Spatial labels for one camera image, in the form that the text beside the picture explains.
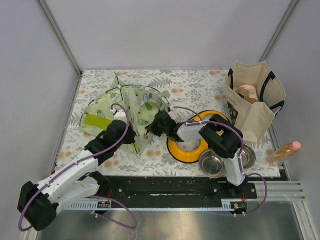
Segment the yellow double bowl stand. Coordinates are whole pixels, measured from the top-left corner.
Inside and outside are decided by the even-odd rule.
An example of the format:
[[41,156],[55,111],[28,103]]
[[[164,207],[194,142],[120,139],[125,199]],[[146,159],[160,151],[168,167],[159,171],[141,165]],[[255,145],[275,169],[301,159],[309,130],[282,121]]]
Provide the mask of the yellow double bowl stand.
[[[198,114],[202,119],[204,119],[205,116],[209,116],[209,115],[219,115],[230,123],[230,121],[224,114],[215,110],[203,110]],[[200,118],[197,115],[195,115],[188,120],[199,121]],[[167,145],[168,152],[171,154],[171,156],[174,159],[185,164],[193,164],[199,161],[200,156],[203,152],[210,149],[205,140],[199,139],[199,141],[200,141],[199,146],[193,151],[186,151],[185,149],[181,149],[178,146],[178,143],[171,140],[170,138],[167,138],[166,145]]]

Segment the steel pet bowl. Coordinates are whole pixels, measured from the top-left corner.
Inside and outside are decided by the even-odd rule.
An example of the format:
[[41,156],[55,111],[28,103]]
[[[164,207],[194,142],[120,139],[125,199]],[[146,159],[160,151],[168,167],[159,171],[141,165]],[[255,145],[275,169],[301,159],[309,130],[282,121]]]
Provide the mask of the steel pet bowl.
[[227,173],[224,159],[218,156],[212,149],[204,151],[198,163],[201,171],[209,178],[221,178]]
[[256,162],[256,154],[254,150],[247,144],[244,144],[244,147],[241,151],[241,161],[244,169],[251,168]]

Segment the beige canvas tote bag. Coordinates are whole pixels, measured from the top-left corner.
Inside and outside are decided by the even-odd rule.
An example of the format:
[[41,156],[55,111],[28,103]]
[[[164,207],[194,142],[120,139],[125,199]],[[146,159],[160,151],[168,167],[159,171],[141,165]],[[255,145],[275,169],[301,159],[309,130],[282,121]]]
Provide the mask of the beige canvas tote bag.
[[237,61],[225,78],[227,106],[232,124],[245,141],[261,142],[285,103],[285,89],[265,61]]

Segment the avocado print cushion mat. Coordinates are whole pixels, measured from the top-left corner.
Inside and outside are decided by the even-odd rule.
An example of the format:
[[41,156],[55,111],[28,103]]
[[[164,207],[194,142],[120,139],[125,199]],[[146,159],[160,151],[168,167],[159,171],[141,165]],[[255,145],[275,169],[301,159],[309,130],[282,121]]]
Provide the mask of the avocado print cushion mat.
[[141,105],[136,115],[137,130],[140,136],[147,132],[146,127],[154,121],[159,110],[160,108],[153,101],[147,101]]

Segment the pink cap plastic bottle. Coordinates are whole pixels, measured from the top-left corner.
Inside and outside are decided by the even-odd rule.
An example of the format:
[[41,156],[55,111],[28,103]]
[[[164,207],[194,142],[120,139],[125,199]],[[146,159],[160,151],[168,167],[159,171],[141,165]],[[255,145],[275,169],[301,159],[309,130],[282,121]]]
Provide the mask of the pink cap plastic bottle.
[[274,151],[271,155],[269,155],[267,158],[267,162],[272,166],[277,166],[284,160],[297,154],[300,149],[301,143],[298,141],[286,143],[285,145]]

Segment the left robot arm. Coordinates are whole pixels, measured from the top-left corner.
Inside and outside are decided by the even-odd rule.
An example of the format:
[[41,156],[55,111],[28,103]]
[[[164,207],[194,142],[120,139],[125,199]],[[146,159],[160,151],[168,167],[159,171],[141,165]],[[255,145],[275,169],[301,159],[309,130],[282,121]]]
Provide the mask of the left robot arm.
[[26,182],[21,187],[17,205],[21,214],[18,229],[29,230],[22,225],[23,220],[27,220],[30,227],[41,231],[72,204],[93,195],[106,196],[108,180],[95,168],[111,158],[121,145],[134,141],[135,132],[130,122],[113,120],[72,162],[37,183]]

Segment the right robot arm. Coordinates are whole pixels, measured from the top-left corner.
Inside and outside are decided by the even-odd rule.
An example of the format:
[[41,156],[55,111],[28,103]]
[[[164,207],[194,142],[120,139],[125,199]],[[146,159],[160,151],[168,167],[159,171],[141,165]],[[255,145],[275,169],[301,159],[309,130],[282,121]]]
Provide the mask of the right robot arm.
[[208,158],[218,158],[227,174],[228,194],[239,198],[245,193],[248,178],[241,160],[243,134],[222,113],[204,110],[185,122],[176,122],[161,110],[145,128],[158,137],[165,134],[168,152],[181,163],[203,167]]

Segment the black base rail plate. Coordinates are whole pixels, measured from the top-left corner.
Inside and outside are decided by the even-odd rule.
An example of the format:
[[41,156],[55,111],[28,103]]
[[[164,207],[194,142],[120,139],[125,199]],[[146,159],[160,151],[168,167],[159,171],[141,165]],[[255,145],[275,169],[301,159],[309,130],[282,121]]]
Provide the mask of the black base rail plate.
[[222,200],[257,199],[253,183],[235,187],[224,177],[107,176],[97,196],[110,197],[128,208],[218,208]]

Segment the green avocado pet tent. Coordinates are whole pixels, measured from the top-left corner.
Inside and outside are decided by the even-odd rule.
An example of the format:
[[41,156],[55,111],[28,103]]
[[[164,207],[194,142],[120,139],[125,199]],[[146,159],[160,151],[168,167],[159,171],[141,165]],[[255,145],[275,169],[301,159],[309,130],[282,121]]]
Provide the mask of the green avocado pet tent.
[[126,112],[130,127],[135,131],[135,143],[124,144],[120,148],[130,154],[139,156],[151,142],[153,134],[148,132],[140,135],[137,128],[137,113],[143,103],[155,102],[159,111],[170,111],[170,103],[159,90],[146,85],[128,84],[117,76],[114,78],[110,89],[96,97],[84,109],[79,130],[92,136],[97,136],[106,130],[113,121],[111,108],[122,108]]

